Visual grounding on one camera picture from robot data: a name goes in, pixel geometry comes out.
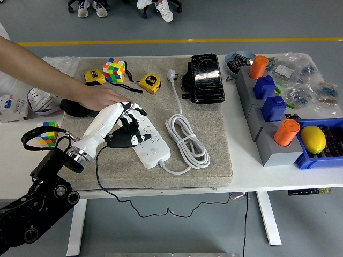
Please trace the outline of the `person's hand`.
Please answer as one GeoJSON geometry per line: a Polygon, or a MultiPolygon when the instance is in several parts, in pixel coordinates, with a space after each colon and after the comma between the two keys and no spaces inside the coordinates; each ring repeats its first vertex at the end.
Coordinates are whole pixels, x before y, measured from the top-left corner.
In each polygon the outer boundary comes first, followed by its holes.
{"type": "Polygon", "coordinates": [[[132,102],[131,99],[117,93],[106,86],[92,86],[84,95],[84,98],[79,103],[94,111],[100,111],[103,108],[119,102],[132,102]]]}

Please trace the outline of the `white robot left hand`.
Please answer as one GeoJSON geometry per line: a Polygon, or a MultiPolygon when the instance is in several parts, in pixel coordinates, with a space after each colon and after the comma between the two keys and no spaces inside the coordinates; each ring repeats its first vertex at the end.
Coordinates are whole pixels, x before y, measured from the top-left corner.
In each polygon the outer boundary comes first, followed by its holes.
{"type": "Polygon", "coordinates": [[[151,135],[140,133],[134,110],[147,115],[139,105],[132,102],[115,103],[102,109],[67,154],[84,162],[92,162],[98,145],[104,142],[110,148],[130,148],[147,141],[151,135]]]}

